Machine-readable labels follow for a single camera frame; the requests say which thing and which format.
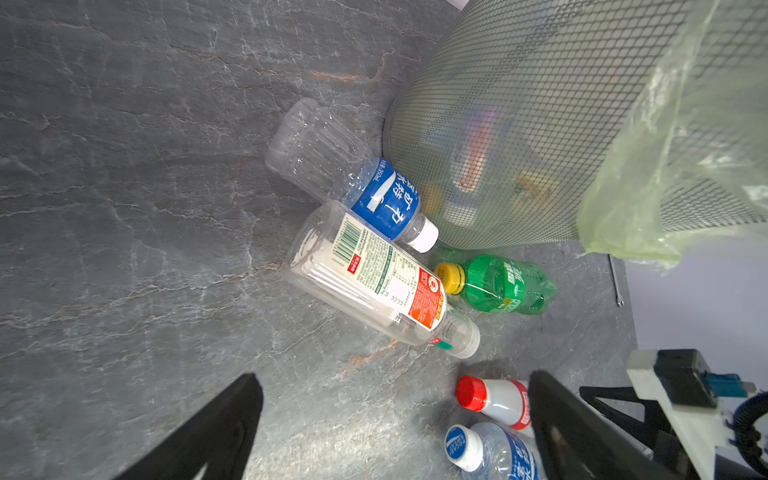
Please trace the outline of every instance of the barcode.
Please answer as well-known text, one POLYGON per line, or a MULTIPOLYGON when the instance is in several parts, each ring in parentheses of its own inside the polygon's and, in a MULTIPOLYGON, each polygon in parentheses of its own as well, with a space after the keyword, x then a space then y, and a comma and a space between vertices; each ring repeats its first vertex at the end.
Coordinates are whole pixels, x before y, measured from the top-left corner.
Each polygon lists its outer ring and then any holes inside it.
POLYGON ((360 229, 352 225, 350 222, 346 222, 342 227, 339 242, 333 248, 333 254, 343 260, 345 263, 349 263, 352 261, 352 257, 355 255, 355 249, 357 248, 357 243, 359 241, 360 229))

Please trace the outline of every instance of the marble surface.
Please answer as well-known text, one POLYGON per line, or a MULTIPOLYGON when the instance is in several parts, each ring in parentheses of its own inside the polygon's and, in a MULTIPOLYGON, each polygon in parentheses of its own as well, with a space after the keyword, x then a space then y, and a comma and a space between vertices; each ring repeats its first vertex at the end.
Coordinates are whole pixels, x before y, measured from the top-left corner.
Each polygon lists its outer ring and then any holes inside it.
POLYGON ((378 147, 457 15, 442 0, 0 5, 2 475, 110 478, 253 371, 249 478, 460 478, 440 447, 478 418, 452 399, 458 375, 627 384, 631 310, 606 257, 575 243, 507 252, 560 295, 541 318, 475 315, 464 362, 279 278, 317 207, 263 165, 281 114, 315 98, 378 147))

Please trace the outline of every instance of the green plastic bag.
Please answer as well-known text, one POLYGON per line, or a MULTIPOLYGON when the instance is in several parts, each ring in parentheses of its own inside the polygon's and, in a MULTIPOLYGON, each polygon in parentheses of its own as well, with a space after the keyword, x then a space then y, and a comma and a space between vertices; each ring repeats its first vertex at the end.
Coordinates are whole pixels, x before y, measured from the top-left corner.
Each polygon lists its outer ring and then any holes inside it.
POLYGON ((582 199, 587 252, 672 268, 695 240, 768 239, 768 17, 755 8, 694 6, 582 199))

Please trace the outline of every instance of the green soda bottle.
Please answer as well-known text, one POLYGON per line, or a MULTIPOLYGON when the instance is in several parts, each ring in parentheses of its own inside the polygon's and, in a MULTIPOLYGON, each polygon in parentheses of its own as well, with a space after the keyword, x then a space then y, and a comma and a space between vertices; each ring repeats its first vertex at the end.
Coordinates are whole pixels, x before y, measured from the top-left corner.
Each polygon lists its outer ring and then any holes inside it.
POLYGON ((543 313, 558 292, 540 265, 482 254, 465 262, 435 268, 445 291, 461 294, 481 312, 543 313))

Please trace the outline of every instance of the mesh trash can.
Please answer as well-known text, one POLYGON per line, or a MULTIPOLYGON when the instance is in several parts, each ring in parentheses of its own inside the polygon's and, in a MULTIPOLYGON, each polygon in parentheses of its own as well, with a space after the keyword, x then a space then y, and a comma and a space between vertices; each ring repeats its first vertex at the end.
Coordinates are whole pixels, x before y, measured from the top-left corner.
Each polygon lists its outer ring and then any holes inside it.
MULTIPOLYGON (((692 76, 765 55, 768 6, 730 5, 692 76), (755 47, 734 60, 744 45, 755 47)), ((471 0, 384 126, 385 156, 417 183, 441 240, 466 250, 576 240, 584 192, 692 6, 471 0)), ((698 148, 712 140, 693 133, 698 148)), ((706 179, 671 187, 661 212, 666 230, 766 221, 706 179)))

